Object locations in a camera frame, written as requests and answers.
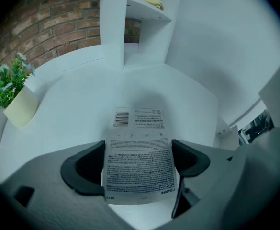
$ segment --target barcode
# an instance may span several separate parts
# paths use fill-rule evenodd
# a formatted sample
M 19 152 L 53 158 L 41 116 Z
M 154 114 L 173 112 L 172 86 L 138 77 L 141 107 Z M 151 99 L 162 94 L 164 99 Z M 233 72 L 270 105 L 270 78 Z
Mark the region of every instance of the barcode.
M 116 112 L 115 113 L 115 120 L 114 120 L 114 127 L 128 127 L 128 112 Z

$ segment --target white table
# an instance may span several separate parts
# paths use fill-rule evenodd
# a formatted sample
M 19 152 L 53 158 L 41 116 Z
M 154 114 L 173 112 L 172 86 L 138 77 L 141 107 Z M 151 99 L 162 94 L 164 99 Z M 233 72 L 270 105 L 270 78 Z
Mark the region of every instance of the white table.
M 95 60 L 66 70 L 35 92 L 40 105 L 33 119 L 20 130 L 8 121 L 3 131 L 1 182 L 39 155 L 105 140 L 114 107 L 163 109 L 170 138 L 213 144 L 217 98 L 164 64 L 119 71 L 102 59 Z M 157 227 L 170 220 L 174 203 L 175 199 L 163 201 L 155 208 L 149 205 L 150 209 L 162 209 L 160 212 L 166 218 L 154 214 L 147 217 L 148 205 L 134 211 L 138 215 L 144 213 L 142 224 Z M 128 211 L 120 206 L 113 209 L 123 218 Z

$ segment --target potted plant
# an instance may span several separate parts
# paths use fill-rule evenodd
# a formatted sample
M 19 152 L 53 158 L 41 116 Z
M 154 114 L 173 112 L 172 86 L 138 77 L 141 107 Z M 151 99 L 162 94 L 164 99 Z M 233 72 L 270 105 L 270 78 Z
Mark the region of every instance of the potted plant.
M 17 127 L 26 125 L 34 116 L 38 107 L 35 94 L 24 86 L 30 75 L 35 75 L 35 69 L 26 64 L 26 56 L 17 53 L 12 67 L 0 67 L 0 108 L 4 109 L 6 117 Z

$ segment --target label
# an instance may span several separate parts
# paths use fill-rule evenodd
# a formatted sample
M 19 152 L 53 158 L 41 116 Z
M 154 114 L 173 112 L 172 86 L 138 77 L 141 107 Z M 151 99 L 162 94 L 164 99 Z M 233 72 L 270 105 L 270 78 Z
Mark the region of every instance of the label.
M 114 109 L 102 185 L 109 204 L 146 204 L 176 195 L 174 160 L 162 110 Z

